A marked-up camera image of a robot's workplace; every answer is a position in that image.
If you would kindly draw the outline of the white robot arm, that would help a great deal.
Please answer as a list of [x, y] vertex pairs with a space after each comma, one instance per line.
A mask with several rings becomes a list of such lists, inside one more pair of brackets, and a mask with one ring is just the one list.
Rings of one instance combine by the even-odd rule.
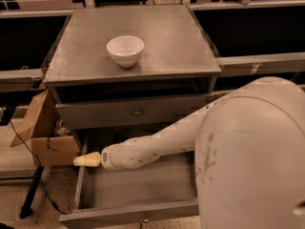
[[189, 151], [202, 229], [305, 229], [305, 93], [286, 79], [259, 78], [74, 163], [120, 171]]

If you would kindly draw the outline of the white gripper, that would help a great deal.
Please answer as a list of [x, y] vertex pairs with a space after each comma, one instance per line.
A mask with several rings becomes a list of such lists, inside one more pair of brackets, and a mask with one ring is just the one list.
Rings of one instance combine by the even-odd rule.
[[[107, 170], [131, 169], [132, 163], [133, 154], [129, 141], [107, 146], [101, 152], [101, 165]], [[78, 156], [74, 159], [73, 164], [79, 167], [98, 167], [100, 165], [100, 154], [94, 152]]]

